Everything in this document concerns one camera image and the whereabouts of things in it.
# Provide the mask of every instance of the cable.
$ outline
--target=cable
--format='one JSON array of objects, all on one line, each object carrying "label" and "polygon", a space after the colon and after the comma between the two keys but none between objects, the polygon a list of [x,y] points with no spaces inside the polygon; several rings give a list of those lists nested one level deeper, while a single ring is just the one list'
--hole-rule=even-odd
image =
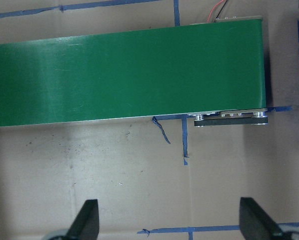
[{"label": "cable", "polygon": [[217,16],[215,17],[214,19],[214,23],[215,23],[215,20],[218,19],[219,15],[221,14],[221,12],[223,11],[223,8],[225,7],[225,5],[228,3],[229,0],[225,0],[225,3],[224,5],[221,7],[221,9],[219,10]]},{"label": "cable", "polygon": [[224,1],[226,1],[226,0],[221,0],[219,3],[217,3],[217,4],[211,9],[211,11],[210,11],[210,13],[209,13],[209,15],[208,15],[208,18],[207,18],[207,22],[208,22],[208,23],[210,22],[210,19],[211,19],[211,16],[212,16],[214,10],[215,10],[219,5],[221,5]]}]

